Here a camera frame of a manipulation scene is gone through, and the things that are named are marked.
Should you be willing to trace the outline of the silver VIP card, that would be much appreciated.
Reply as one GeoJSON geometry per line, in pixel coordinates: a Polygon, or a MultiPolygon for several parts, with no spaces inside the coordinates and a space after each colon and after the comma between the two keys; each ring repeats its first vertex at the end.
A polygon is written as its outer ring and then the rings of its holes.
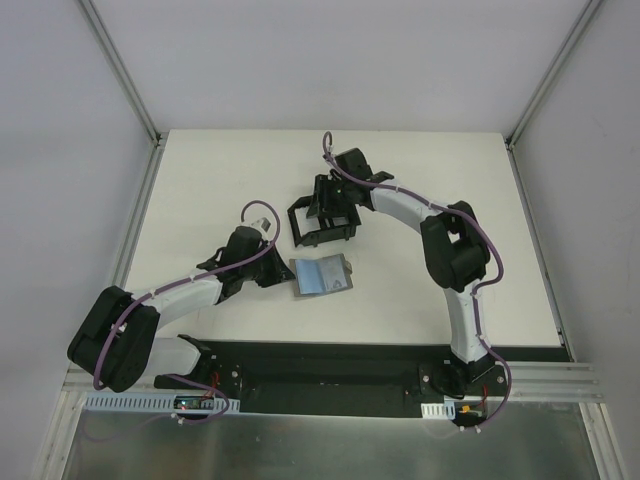
{"type": "Polygon", "coordinates": [[[324,284],[324,291],[332,293],[348,288],[348,278],[345,266],[340,256],[332,256],[321,259],[319,262],[321,279],[324,284]]]}

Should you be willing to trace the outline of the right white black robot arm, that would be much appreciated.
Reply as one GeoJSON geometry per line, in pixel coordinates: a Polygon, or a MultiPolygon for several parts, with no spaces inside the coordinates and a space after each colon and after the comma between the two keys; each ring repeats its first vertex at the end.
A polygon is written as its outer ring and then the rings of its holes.
{"type": "Polygon", "coordinates": [[[420,235],[425,265],[431,279],[443,289],[451,327],[450,382],[461,394],[473,394],[486,381],[486,371],[495,363],[484,332],[480,289],[501,280],[486,280],[487,265],[495,252],[479,226],[472,207],[465,201],[441,205],[401,186],[386,171],[375,173],[363,152],[352,148],[338,155],[330,146],[323,158],[330,172],[314,180],[309,218],[320,229],[303,236],[297,245],[347,240],[355,235],[359,207],[385,214],[420,235]]]}

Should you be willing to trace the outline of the black plastic card tray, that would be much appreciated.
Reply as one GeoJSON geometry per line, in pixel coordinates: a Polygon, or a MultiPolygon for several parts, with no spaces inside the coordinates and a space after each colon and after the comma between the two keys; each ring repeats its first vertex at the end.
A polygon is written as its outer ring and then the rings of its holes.
{"type": "Polygon", "coordinates": [[[320,194],[302,196],[287,209],[293,242],[296,247],[317,247],[319,244],[353,238],[361,225],[356,207],[337,201],[326,202],[320,194]],[[303,211],[305,219],[316,222],[317,227],[301,232],[297,213],[303,211]]]}

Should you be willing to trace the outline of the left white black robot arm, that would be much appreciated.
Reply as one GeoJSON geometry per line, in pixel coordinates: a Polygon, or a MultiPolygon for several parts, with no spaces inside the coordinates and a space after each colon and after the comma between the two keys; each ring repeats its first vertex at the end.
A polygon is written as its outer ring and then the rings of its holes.
{"type": "Polygon", "coordinates": [[[104,289],[67,349],[68,359],[91,374],[94,387],[116,393],[145,376],[177,375],[188,388],[211,377],[211,350],[186,334],[157,331],[239,293],[246,282],[269,288],[295,279],[275,245],[256,226],[238,226],[227,244],[186,277],[147,291],[104,289]]]}

